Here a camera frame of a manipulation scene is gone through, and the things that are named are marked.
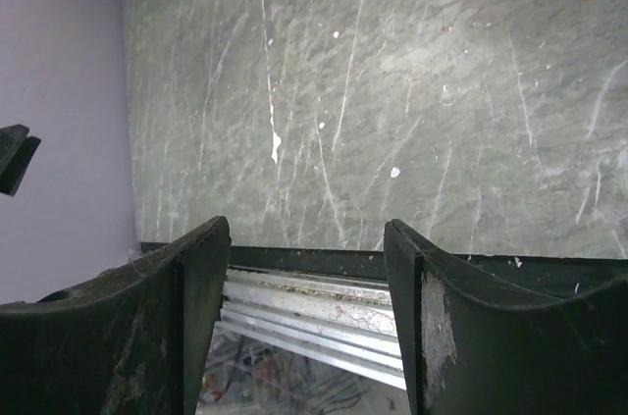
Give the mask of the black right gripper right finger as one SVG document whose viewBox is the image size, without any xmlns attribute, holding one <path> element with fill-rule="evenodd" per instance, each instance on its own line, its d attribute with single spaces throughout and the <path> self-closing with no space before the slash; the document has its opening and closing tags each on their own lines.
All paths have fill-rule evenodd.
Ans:
<svg viewBox="0 0 628 415">
<path fill-rule="evenodd" d="M 400 220 L 384 260 L 414 414 L 623 414 L 627 264 L 448 253 Z"/>
</svg>

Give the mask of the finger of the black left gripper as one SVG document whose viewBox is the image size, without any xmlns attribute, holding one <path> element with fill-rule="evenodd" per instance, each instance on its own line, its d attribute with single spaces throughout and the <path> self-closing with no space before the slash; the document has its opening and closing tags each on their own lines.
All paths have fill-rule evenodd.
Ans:
<svg viewBox="0 0 628 415">
<path fill-rule="evenodd" d="M 29 134 L 24 125 L 1 129 L 1 193 L 14 196 L 24 178 L 41 139 Z"/>
</svg>

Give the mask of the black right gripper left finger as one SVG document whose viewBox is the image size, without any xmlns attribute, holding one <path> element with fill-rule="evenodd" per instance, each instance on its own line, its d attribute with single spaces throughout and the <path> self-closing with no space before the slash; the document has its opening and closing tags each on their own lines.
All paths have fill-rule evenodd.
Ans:
<svg viewBox="0 0 628 415">
<path fill-rule="evenodd" d="M 194 413 L 230 252 L 218 216 L 92 280 L 3 305 L 2 412 Z"/>
</svg>

